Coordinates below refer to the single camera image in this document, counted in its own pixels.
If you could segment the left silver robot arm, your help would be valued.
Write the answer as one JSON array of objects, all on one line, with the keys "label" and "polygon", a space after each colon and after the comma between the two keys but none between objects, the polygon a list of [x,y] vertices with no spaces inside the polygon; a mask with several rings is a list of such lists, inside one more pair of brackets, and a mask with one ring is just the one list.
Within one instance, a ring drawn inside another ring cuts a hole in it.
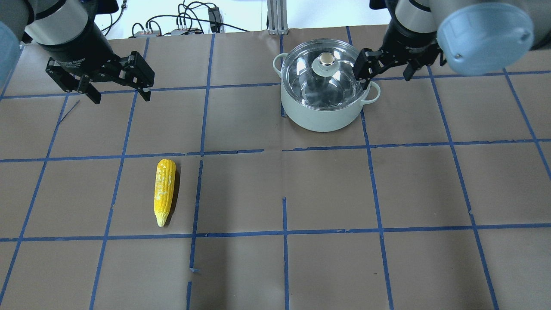
[{"label": "left silver robot arm", "polygon": [[114,82],[149,101],[153,69],[137,51],[116,55],[95,24],[95,16],[120,9],[116,0],[3,0],[1,84],[19,61],[20,43],[29,38],[49,54],[45,71],[61,90],[84,94],[99,104],[102,96],[94,83]]}]

